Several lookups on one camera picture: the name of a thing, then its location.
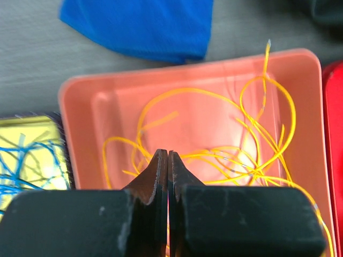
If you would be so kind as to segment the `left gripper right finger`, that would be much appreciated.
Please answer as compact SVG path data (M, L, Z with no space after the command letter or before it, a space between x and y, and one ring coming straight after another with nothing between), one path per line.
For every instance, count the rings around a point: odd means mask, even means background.
M326 240L293 187L206 186L168 154L171 256L320 256Z

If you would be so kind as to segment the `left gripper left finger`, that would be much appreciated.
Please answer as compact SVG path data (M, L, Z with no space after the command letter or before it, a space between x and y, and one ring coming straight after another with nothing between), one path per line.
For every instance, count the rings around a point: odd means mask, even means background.
M18 194L1 220L1 256L164 256L168 154L121 190Z

